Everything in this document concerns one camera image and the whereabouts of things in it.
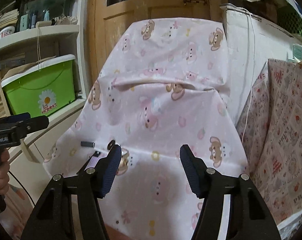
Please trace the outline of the person left hand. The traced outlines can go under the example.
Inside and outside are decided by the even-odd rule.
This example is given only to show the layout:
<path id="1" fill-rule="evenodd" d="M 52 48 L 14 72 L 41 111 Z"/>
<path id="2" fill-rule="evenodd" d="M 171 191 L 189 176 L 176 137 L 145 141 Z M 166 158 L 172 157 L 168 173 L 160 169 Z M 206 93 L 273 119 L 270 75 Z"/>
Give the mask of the person left hand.
<path id="1" fill-rule="evenodd" d="M 3 150 L 1 154 L 2 164 L 0 166 L 0 195 L 5 195 L 9 190 L 9 158 L 10 154 L 8 152 L 8 149 Z"/>

